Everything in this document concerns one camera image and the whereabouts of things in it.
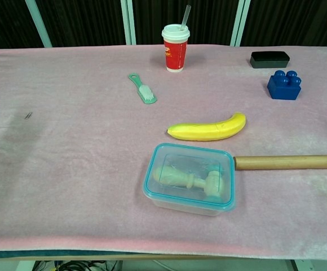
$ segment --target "blue lego block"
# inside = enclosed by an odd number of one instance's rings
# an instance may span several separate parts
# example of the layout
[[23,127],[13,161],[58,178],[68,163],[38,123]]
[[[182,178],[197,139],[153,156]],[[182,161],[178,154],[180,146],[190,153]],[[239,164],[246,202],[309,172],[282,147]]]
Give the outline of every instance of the blue lego block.
[[267,88],[272,99],[296,100],[301,87],[301,79],[294,71],[286,73],[284,71],[276,71],[270,76]]

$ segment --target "banana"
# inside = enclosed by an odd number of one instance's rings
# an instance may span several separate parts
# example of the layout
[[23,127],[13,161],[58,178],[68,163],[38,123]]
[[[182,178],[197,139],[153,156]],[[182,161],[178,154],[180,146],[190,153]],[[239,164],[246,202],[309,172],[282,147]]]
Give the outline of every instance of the banana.
[[167,133],[174,138],[190,141],[219,140],[237,134],[245,126],[246,117],[236,112],[228,120],[218,123],[180,123],[168,128]]

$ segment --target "wooden handle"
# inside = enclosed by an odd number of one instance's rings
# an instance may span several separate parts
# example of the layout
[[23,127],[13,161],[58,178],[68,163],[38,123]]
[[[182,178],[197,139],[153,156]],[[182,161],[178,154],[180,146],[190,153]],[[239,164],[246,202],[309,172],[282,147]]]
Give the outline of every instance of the wooden handle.
[[327,155],[237,156],[235,170],[327,168]]

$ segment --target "dark curtain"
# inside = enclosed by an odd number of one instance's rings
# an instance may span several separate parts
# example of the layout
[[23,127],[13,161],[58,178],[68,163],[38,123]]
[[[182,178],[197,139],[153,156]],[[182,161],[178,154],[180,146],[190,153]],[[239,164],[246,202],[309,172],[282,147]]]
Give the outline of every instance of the dark curtain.
[[24,0],[0,0],[0,49],[43,47]]
[[123,45],[120,0],[36,0],[53,47]]
[[251,0],[241,46],[327,46],[327,0]]
[[167,24],[180,24],[186,5],[188,43],[229,45],[238,0],[133,0],[137,44],[163,43],[161,31]]

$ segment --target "red cup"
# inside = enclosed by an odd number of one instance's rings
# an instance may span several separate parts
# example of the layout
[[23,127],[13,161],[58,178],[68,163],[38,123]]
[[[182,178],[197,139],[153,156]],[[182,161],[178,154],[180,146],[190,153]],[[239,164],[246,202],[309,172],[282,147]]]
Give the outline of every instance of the red cup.
[[166,69],[180,72],[184,68],[187,39],[190,36],[188,27],[180,30],[180,24],[169,24],[162,31],[166,53]]

